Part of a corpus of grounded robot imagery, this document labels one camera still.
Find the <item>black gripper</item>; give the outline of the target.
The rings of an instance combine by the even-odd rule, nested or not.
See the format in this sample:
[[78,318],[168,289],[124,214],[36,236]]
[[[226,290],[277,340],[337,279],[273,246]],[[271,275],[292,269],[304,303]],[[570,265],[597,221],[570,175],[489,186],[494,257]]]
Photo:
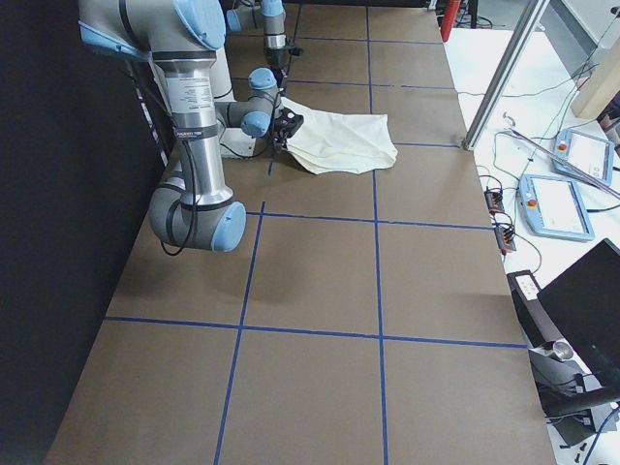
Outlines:
[[274,160],[287,149],[287,140],[295,135],[304,123],[304,116],[290,108],[283,108],[273,123],[273,138],[270,141],[271,159]]
[[276,78],[285,77],[288,72],[289,61],[303,53],[303,48],[295,43],[286,42],[283,46],[264,48],[267,65]]

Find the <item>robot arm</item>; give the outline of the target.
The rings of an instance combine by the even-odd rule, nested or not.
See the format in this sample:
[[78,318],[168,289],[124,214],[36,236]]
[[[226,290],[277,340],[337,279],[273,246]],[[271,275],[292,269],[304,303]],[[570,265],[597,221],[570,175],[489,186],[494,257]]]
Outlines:
[[[164,73],[181,155],[148,210],[163,249],[235,249],[246,209],[225,181],[221,132],[238,128],[280,148],[304,122],[282,101],[286,58],[295,52],[282,2],[249,1],[228,11],[217,1],[81,1],[78,7],[86,45],[107,56],[153,62]],[[249,75],[247,101],[217,101],[212,79],[217,53],[228,32],[247,28],[263,30],[267,65]]]
[[263,30],[263,55],[280,86],[289,77],[290,59],[302,53],[302,49],[286,32],[286,17],[283,2],[276,0],[241,1],[225,12],[230,32]]

